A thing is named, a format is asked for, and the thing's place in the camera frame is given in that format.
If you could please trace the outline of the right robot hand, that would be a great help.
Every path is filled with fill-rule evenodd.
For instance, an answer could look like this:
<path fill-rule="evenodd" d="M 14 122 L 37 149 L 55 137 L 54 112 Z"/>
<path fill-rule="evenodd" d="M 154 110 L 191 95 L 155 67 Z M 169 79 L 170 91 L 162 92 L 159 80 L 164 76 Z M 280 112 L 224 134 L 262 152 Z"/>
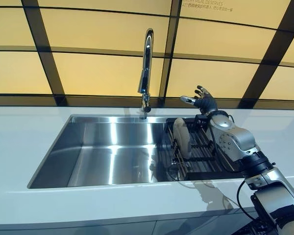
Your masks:
<path fill-rule="evenodd" d="M 186 104 L 197 107 L 202 115 L 208 115 L 211 112 L 217 111 L 218 106 L 213 96 L 202 86 L 198 85 L 195 93 L 196 97 L 181 96 L 180 100 Z"/>

